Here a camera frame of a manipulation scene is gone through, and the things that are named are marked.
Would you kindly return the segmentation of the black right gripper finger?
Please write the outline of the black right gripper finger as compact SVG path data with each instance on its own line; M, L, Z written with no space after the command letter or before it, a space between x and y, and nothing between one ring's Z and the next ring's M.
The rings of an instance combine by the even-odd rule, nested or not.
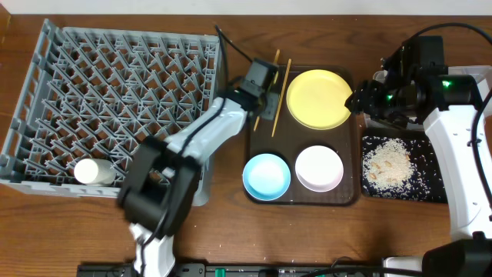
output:
M354 91L345 101L345 106L357 106L359 101L359 91Z
M347 100L345 102L345 107L352 113L352 114L359 114L359 103L357 100Z

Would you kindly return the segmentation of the wooden chopstick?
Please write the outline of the wooden chopstick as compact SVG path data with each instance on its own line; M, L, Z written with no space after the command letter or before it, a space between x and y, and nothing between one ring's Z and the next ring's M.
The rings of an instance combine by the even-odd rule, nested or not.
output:
M280 57L280 53L281 53L281 50L278 48L276 53L275 53L275 57L274 57L274 61L273 61L274 65L278 65L278 59ZM276 83L277 78L278 78L278 70L275 72L274 78L273 78L271 84L269 85L267 92L269 92L271 90L272 86ZM260 122L260 119L261 119L261 117L257 116L257 118L255 120L254 128L253 128L254 132L256 132L256 130L258 128L258 124Z
M285 89L286 89L287 81L288 81L288 75L289 75L289 72L290 72L290 69L291 69L291 62L292 62L292 59L291 58L288 59L288 63L286 65L286 69L285 69L285 73L284 73L284 79L283 79L282 86L281 86L281 93L280 93L280 98L279 98L279 102L278 102L278 108L277 108L277 111L276 111L276 114L275 114L275 118L274 118L274 124L273 124L273 128L272 128L272 133L271 133L271 137L272 138L275 135L276 128L277 128L277 125L278 125L278 119L280 117L281 106L283 104L284 93L285 93Z

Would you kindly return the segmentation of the pink white bowl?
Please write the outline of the pink white bowl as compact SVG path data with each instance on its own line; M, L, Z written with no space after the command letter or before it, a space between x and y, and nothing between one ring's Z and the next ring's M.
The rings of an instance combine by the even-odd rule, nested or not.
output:
M341 183L344 164L334 150L313 145L297 156L294 170L305 188L313 192L329 192Z

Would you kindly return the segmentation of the light blue bowl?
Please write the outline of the light blue bowl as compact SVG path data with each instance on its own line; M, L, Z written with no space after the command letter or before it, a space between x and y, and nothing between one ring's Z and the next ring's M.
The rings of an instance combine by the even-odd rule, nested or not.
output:
M245 191L259 201L279 199L290 187L291 171L281 157L263 153L249 159L242 172Z

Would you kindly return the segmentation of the white cup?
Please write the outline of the white cup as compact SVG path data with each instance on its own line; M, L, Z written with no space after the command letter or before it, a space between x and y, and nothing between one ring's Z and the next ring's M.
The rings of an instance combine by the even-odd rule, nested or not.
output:
M76 180L85 185L109 186L116 177L112 163L104 159L82 159L74 168Z

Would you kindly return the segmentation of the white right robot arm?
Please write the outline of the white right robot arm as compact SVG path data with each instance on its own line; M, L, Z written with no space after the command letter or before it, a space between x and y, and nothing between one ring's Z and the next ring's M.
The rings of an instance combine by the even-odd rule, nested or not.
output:
M450 209L449 244L424 254L424 276L491 274L491 157L481 134L482 97L471 75L452 75L440 36L414 36L385 60L385 80L364 81L346 107L371 118L422 125Z

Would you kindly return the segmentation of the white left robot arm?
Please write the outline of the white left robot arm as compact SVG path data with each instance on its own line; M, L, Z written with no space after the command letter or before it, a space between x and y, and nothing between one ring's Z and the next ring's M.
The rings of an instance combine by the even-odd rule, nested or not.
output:
M138 146L117 196L137 244L139 276L167 276L175 266L174 235L187 218L206 161L249 117L268 106L278 65L253 60L238 87L226 85L208 110L164 140L148 136Z

